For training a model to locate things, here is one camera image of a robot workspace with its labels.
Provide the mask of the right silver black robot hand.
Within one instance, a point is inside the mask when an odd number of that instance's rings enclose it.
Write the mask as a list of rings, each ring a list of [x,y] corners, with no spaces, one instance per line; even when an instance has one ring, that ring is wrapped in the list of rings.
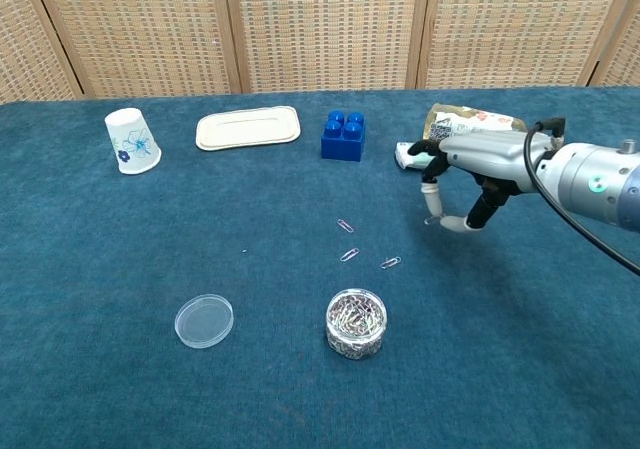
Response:
[[[432,216],[444,228],[464,233],[478,231],[509,197],[535,190],[525,168],[524,140],[520,131],[477,131],[452,135],[440,141],[426,139],[412,144],[408,154],[431,157],[422,171],[421,191]],[[437,178],[455,167],[469,173],[482,193],[463,217],[446,215]]]

